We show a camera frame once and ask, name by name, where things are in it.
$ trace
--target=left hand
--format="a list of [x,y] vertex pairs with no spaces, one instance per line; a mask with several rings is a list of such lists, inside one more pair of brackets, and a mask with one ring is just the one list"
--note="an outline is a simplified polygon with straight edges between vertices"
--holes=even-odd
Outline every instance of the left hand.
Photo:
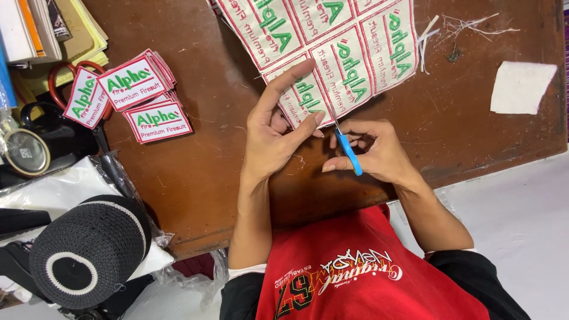
[[312,135],[324,137],[317,127],[324,119],[325,112],[311,113],[296,130],[284,134],[287,129],[286,120],[275,108],[282,93],[298,78],[310,73],[315,65],[314,59],[303,61],[267,85],[247,118],[247,145],[241,178],[247,177],[256,183],[267,180],[285,166],[304,140]]

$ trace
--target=blue scissors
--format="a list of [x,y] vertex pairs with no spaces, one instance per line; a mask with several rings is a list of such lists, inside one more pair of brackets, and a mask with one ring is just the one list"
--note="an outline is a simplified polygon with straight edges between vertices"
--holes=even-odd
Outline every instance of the blue scissors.
[[334,119],[334,122],[336,123],[336,130],[334,130],[334,132],[336,133],[336,138],[338,139],[338,143],[340,144],[340,146],[342,146],[344,154],[348,156],[348,158],[350,158],[350,161],[352,162],[352,166],[354,167],[354,172],[356,173],[356,175],[361,175],[363,171],[361,170],[360,163],[357,160],[356,154],[352,150],[352,146],[348,141],[348,137],[345,134],[343,134],[342,130],[340,129],[340,124],[338,123],[338,117],[336,115],[336,111],[334,110],[334,106],[329,108],[329,110],[330,114],[332,115],[332,119]]

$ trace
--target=black knit cap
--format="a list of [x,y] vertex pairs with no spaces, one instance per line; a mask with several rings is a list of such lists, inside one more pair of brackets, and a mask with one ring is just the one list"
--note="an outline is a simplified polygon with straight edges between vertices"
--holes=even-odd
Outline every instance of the black knit cap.
[[43,294],[84,309],[123,290],[150,249],[150,224],[134,201],[99,195],[49,224],[32,246],[32,276]]

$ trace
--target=red t-shirt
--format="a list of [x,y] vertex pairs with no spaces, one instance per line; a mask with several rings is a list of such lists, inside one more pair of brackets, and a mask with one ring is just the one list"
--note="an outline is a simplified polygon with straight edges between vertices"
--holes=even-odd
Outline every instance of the red t-shirt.
[[256,319],[489,319],[378,207],[274,236]]

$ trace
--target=wooden table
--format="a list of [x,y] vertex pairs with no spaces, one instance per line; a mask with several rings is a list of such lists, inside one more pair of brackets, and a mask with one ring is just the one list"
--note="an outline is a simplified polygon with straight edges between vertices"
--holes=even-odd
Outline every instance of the wooden table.
[[[265,84],[238,38],[208,12],[205,0],[84,0],[109,35],[117,66],[150,47],[178,80],[176,90],[195,134],[140,145],[118,113],[105,125],[112,149],[153,210],[175,233],[178,259],[226,247],[235,223],[245,122]],[[474,20],[494,13],[483,30],[517,28],[486,40],[471,30],[435,36],[426,66],[412,79],[348,117],[387,118],[413,164],[432,187],[503,170],[567,149],[567,109],[561,0],[416,0],[418,34],[436,14]],[[442,26],[440,20],[435,27]],[[505,61],[556,64],[536,116],[489,111],[496,71]],[[328,138],[309,139],[270,183],[275,228],[301,225],[394,199],[393,189],[352,172],[320,172],[332,152]]]

